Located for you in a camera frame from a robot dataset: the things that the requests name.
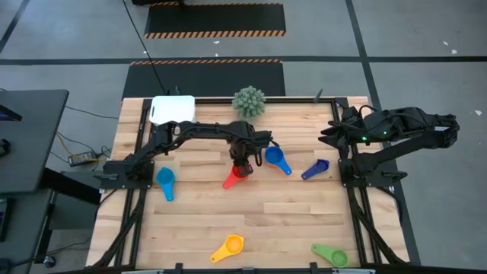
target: green spiky ball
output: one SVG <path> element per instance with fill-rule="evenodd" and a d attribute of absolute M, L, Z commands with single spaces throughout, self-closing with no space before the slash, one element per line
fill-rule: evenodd
<path fill-rule="evenodd" d="M 265 101 L 264 93 L 261 90 L 249 86 L 235 93 L 231 106 L 237 111 L 241 119 L 252 119 L 265 112 Z"/>

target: floor line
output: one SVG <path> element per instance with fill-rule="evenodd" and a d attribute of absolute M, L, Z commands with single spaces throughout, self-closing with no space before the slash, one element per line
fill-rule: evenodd
<path fill-rule="evenodd" d="M 153 61 L 215 59 L 215 57 L 170 57 L 152 58 Z M 280 59 L 283 62 L 353 62 L 353 63 L 382 63 L 382 62 L 487 62 L 487 56 L 241 56 L 219 57 L 219 59 Z M 148 61 L 147 58 L 101 58 L 101 59 L 0 59 L 0 65 L 125 65 L 131 62 Z"/>
<path fill-rule="evenodd" d="M 347 5 L 347 10 L 349 12 L 350 21 L 352 23 L 353 34 L 355 36 L 355 42 L 357 43 L 358 54 L 361 57 L 362 68 L 364 69 L 365 81 L 367 82 L 369 94 L 371 96 L 372 104 L 375 108 L 382 110 L 379 100 L 379 94 L 377 93 L 377 87 L 375 85 L 374 76 L 372 74 L 370 58 L 367 57 L 367 51 L 365 50 L 364 40 L 358 25 L 357 14 L 355 13 L 355 8 L 353 6 L 352 0 L 345 0 Z M 393 170 L 397 170 L 396 161 L 391 161 L 394 166 Z M 421 260 L 419 259 L 418 247 L 415 242 L 414 233 L 412 231 L 412 224 L 409 218 L 409 213 L 406 206 L 406 198 L 404 196 L 403 187 L 401 182 L 397 182 L 394 187 L 394 192 L 399 198 L 402 206 L 403 223 L 401 224 L 403 228 L 404 241 L 406 242 L 406 248 L 409 255 L 409 260 L 417 265 L 421 265 Z"/>
<path fill-rule="evenodd" d="M 14 18 L 8 25 L 7 30 L 3 34 L 2 39 L 0 40 L 0 53 L 2 53 L 3 49 L 5 48 L 5 45 L 8 42 L 8 39 L 14 32 L 15 27 L 17 26 L 18 21 L 21 19 L 22 14 L 24 14 L 25 8 L 27 7 L 27 4 L 29 4 L 30 0 L 23 0 L 21 5 L 18 7 L 17 12 L 15 13 Z"/>

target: yellow measuring cup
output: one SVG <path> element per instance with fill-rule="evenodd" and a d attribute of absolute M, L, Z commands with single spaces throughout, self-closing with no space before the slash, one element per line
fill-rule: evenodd
<path fill-rule="evenodd" d="M 238 235 L 228 235 L 227 240 L 221 245 L 215 253 L 212 254 L 210 260 L 212 263 L 217 263 L 220 260 L 239 254 L 244 248 L 244 238 Z"/>

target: blue measuring cup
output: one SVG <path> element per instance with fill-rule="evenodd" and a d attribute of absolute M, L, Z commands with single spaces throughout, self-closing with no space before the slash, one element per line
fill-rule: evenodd
<path fill-rule="evenodd" d="M 168 202 L 174 200 L 173 185 L 174 181 L 176 180 L 174 172 L 167 167 L 162 167 L 159 170 L 158 175 L 156 175 L 155 180 L 159 183 L 162 190 L 164 191 L 166 200 Z"/>
<path fill-rule="evenodd" d="M 279 167 L 286 175 L 291 175 L 292 170 L 289 167 L 288 162 L 286 162 L 284 152 L 280 147 L 268 147 L 264 157 L 269 164 Z"/>
<path fill-rule="evenodd" d="M 316 164 L 312 165 L 308 170 L 302 173 L 301 178 L 303 178 L 303 180 L 308 180 L 314 175 L 327 171 L 328 167 L 328 160 L 318 159 Z"/>

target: light blue measuring cup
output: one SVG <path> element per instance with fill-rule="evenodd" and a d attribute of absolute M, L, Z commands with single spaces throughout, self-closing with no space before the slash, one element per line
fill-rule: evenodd
<path fill-rule="evenodd" d="M 289 167 L 288 162 L 286 162 L 284 152 L 280 147 L 268 147 L 264 155 L 269 164 L 279 167 L 286 175 L 291 175 L 292 170 Z"/>
<path fill-rule="evenodd" d="M 158 172 L 158 175 L 156 175 L 155 180 L 159 183 L 162 190 L 164 191 L 166 200 L 168 202 L 173 201 L 173 185 L 174 181 L 176 180 L 174 172 L 167 167 L 162 167 L 161 170 Z"/>

